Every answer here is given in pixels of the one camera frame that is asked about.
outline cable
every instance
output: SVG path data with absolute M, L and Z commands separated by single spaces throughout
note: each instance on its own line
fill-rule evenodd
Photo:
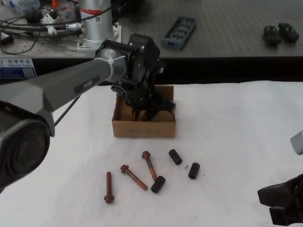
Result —
M 18 20 L 21 20 L 21 19 L 23 19 L 23 18 L 24 18 L 24 17 L 20 17 L 20 18 L 18 18 L 18 19 L 16 19 L 16 20 L 13 20 L 12 23 L 13 23 L 13 22 L 16 22 L 16 21 L 18 21 Z M 7 28 L 7 27 L 10 25 L 10 22 L 8 23 L 9 20 L 11 20 L 11 19 L 7 19 L 7 20 L 6 20 L 7 25 L 6 25 L 4 28 L 1 29 L 1 31 L 0 31 L 0 37 L 1 37 L 2 32 L 4 31 L 4 29 Z M 22 52 L 17 52 L 17 53 L 15 53 L 15 52 L 7 52 L 7 51 L 3 50 L 2 44 L 1 44 L 1 42 L 0 42 L 0 49 L 1 49 L 1 51 L 2 51 L 3 53 L 6 53 L 6 54 L 21 54 L 21 53 L 26 53 L 26 52 L 30 51 L 30 50 L 34 47 L 34 45 L 37 43 L 37 41 L 38 41 L 38 39 L 39 39 L 39 36 L 40 36 L 40 34 L 41 34 L 41 31 L 42 31 L 42 27 L 43 27 L 43 25 L 40 26 L 39 34 L 38 34 L 38 36 L 36 37 L 36 39 L 35 39 L 33 45 L 32 45 L 28 50 L 22 51 Z
M 40 29 L 35 28 L 35 27 L 18 27 L 18 26 L 8 26 L 5 27 L 6 29 L 11 29 L 11 30 L 19 30 L 19 31 L 29 31 L 29 32 L 39 32 Z
M 59 124 L 59 122 L 62 120 L 62 118 L 69 112 L 69 110 L 75 105 L 75 103 L 78 101 L 78 99 L 81 96 L 78 96 L 77 98 L 75 98 L 73 100 L 73 102 L 66 108 L 66 110 L 61 114 L 61 116 L 56 120 L 55 122 L 55 126 L 57 126 L 57 124 Z
M 16 36 L 20 36 L 20 37 L 24 37 L 24 38 L 37 38 L 36 35 L 34 35 L 31 32 L 11 32 L 11 31 L 5 31 L 6 34 L 8 35 L 16 35 Z M 78 35 L 79 33 L 74 32 L 74 33 L 67 33 L 67 34 L 58 34 L 58 35 L 40 35 L 38 36 L 39 39 L 43 38 L 43 39 L 56 39 L 56 38 L 61 38 L 61 37 L 67 37 L 67 36 L 72 36 L 72 35 Z
M 19 18 L 23 19 L 23 18 L 25 18 L 25 16 L 22 16 L 22 17 L 20 17 L 20 16 L 19 17 L 12 17 L 12 18 L 7 19 L 7 20 L 13 20 L 13 19 L 19 19 Z
M 104 11 L 96 14 L 96 15 L 93 15 L 91 17 L 86 17 L 86 18 L 83 18 L 81 19 L 81 21 L 85 21 L 85 20 L 89 20 L 89 19 L 92 19 L 92 18 L 95 18 L 95 17 L 98 17 L 98 16 L 101 16 L 102 14 L 106 13 L 107 11 L 111 10 L 114 6 L 116 6 L 117 4 L 114 4 L 110 7 L 108 7 L 107 9 L 105 9 Z M 66 24 L 73 24 L 73 23 L 77 23 L 77 21 L 71 21 L 71 22 L 62 22 L 62 23 L 56 23 L 56 24 L 43 24 L 43 26 L 57 26 L 57 25 L 66 25 Z M 28 24 L 13 24 L 13 23 L 10 23 L 10 25 L 14 25 L 14 26 L 28 26 Z

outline label sticker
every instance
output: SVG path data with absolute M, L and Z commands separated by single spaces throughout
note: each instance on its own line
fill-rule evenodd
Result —
M 31 59 L 0 59 L 0 78 L 34 78 L 36 76 Z
M 81 9 L 81 18 L 85 19 L 94 15 L 98 15 L 101 12 L 101 10 Z M 101 16 L 88 19 L 88 21 L 102 24 Z

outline robotic arm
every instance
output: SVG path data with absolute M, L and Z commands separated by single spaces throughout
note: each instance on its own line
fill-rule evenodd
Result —
M 159 55 L 150 37 L 133 34 L 128 44 L 105 41 L 92 61 L 0 86 L 0 192 L 44 160 L 55 135 L 53 112 L 102 81 L 113 82 L 134 111 L 173 113 L 175 104 L 154 90 Z

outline rusty bolt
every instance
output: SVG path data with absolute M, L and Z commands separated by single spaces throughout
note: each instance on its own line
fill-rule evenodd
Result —
M 107 194 L 104 196 L 106 203 L 112 203 L 115 197 L 112 195 L 112 174 L 110 172 L 106 173 L 106 182 L 107 182 Z
M 147 190 L 147 186 L 138 178 L 135 176 L 135 174 L 133 174 L 129 169 L 128 166 L 123 165 L 121 166 L 121 172 L 124 174 L 126 173 L 127 175 L 129 175 L 140 187 L 142 187 L 144 190 Z
M 152 166 L 150 156 L 151 156 L 151 154 L 148 151 L 145 151 L 145 152 L 142 153 L 142 158 L 144 158 L 146 160 L 146 163 L 147 163 L 148 168 L 150 169 L 152 178 L 155 181 L 155 180 L 157 180 L 157 175 L 156 175 L 155 169 Z

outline blue label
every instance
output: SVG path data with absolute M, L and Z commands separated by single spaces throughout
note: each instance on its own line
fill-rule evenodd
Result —
M 34 68 L 0 68 L 0 78 L 34 78 Z

